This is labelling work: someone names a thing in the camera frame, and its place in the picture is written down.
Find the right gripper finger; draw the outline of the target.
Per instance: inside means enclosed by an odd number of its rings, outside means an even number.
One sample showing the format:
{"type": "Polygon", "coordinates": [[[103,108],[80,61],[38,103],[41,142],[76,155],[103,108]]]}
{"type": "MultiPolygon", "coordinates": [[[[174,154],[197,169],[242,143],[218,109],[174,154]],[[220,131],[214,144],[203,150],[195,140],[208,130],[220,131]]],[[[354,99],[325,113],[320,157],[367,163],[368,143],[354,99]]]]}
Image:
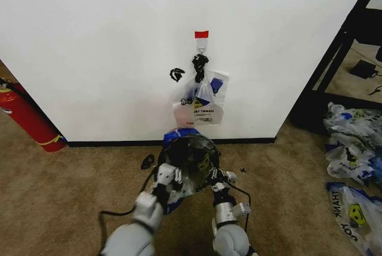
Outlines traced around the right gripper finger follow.
{"type": "Polygon", "coordinates": [[[222,174],[223,174],[223,182],[227,184],[235,184],[238,179],[238,176],[231,171],[223,171],[222,174]]]}
{"type": "Polygon", "coordinates": [[[221,179],[221,170],[220,168],[212,168],[208,174],[208,185],[215,186],[216,183],[219,183],[221,179]]]}

